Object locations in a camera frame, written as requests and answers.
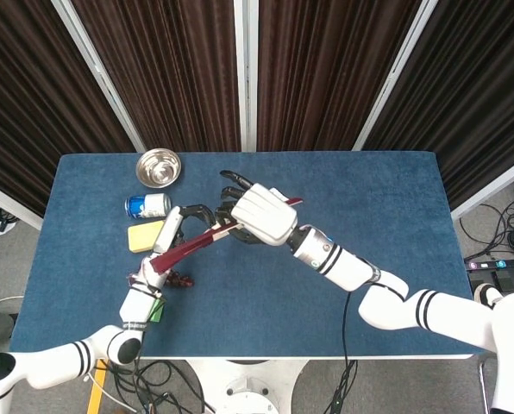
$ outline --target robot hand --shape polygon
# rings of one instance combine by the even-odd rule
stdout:
[[[270,246],[280,246],[288,240],[298,224],[298,213],[276,189],[268,190],[261,184],[253,184],[240,174],[221,171],[221,175],[237,183],[241,190],[226,187],[221,199],[234,198],[236,201],[223,201],[216,210],[219,220],[236,220],[249,231],[240,230],[230,233],[249,244],[264,242]]]

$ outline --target black curtain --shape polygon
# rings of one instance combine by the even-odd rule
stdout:
[[[0,190],[44,215],[61,155],[130,151],[50,1],[0,1]]]
[[[514,165],[514,1],[437,4],[365,149],[437,154],[452,208]]]
[[[238,151],[232,0],[73,0],[144,142]]]
[[[351,149],[419,5],[260,1],[258,149]]]

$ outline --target metal bowl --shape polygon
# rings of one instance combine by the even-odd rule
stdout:
[[[136,177],[146,187],[163,188],[174,183],[180,174],[179,156],[165,148],[144,153],[136,163]]]

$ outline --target yellow sponge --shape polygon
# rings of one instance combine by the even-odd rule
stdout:
[[[160,234],[161,228],[165,220],[158,222],[137,224],[127,229],[128,233],[128,250],[133,253],[147,252],[154,247],[157,236]]]

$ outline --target blue felt surface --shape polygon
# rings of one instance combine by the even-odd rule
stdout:
[[[118,324],[126,276],[143,254],[127,246],[126,197],[150,191],[135,176],[138,154],[75,154],[60,161],[11,349],[33,351]],[[423,288],[470,298],[436,158],[423,152],[181,154],[183,171],[166,189],[173,204],[214,209],[229,185],[222,169],[302,197],[299,222]],[[202,231],[192,223],[191,234]],[[346,293],[291,257],[288,247],[223,239],[178,267],[196,285],[166,289],[148,356],[341,356]],[[420,329],[381,331],[348,319],[354,356],[472,354],[464,343]]]

